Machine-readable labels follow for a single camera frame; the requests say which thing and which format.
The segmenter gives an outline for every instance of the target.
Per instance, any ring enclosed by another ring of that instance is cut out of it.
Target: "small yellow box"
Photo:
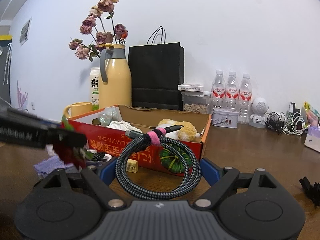
[[[138,171],[138,161],[129,159],[127,162],[127,171],[136,173]]]

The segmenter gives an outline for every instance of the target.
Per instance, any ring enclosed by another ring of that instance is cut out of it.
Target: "pink velcro strap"
[[[163,135],[165,135],[166,133],[167,133],[167,131],[164,129],[164,128],[162,128],[162,127],[159,127],[159,128],[157,128],[160,132],[162,132],[162,134]]]
[[[155,132],[150,131],[150,132],[147,132],[147,134],[150,136],[151,144],[156,145],[156,146],[161,146],[158,135]]]

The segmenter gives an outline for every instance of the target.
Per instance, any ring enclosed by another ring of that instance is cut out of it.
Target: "tangled cable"
[[[265,121],[267,129],[276,131],[278,134],[284,132],[287,135],[295,134],[301,136],[303,131],[308,129],[303,116],[299,112],[287,116],[283,112],[280,114],[271,112],[267,115],[268,117]]]
[[[184,143],[174,140],[168,137],[161,135],[160,130],[155,129],[153,132],[156,132],[159,138],[159,142],[164,149],[169,150],[171,153],[175,154],[176,157],[182,162],[184,167],[184,176],[177,188],[172,191],[168,192],[161,192],[161,191],[152,191],[145,189],[134,182],[132,182],[126,172],[126,164],[131,154],[135,152],[140,152],[145,150],[148,146],[151,145],[152,139],[148,134],[141,134],[138,132],[134,132],[139,137],[136,136],[128,145],[123,149],[121,155],[118,157],[116,163],[116,178],[118,179],[119,184],[121,187],[131,194],[132,196],[139,198],[139,199],[147,199],[147,200],[168,200],[175,197],[179,197],[182,195],[187,194],[188,192],[192,191],[199,183],[201,179],[201,168],[199,162],[192,152],[192,150],[185,145]],[[182,153],[176,150],[173,145],[181,148],[185,153],[190,157],[192,162],[192,171],[189,171],[189,166],[185,158],[183,157]]]
[[[301,136],[303,131],[308,129],[308,127],[303,120],[303,116],[295,112],[293,115],[290,114],[284,118],[284,125],[281,129],[287,135],[295,134]]]

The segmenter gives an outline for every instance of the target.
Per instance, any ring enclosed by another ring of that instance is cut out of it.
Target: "white robot figurine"
[[[264,115],[269,109],[267,101],[264,98],[255,98],[251,103],[251,109],[254,114],[250,116],[252,122],[249,122],[249,125],[264,128],[266,120]]]

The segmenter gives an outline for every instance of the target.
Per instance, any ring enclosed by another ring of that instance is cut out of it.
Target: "yellow plush toy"
[[[166,134],[169,138],[193,142],[196,138],[200,137],[200,134],[197,133],[196,128],[190,122],[177,122],[171,119],[163,119],[159,122],[158,127],[165,128],[172,125],[183,125],[183,127],[178,131]]]

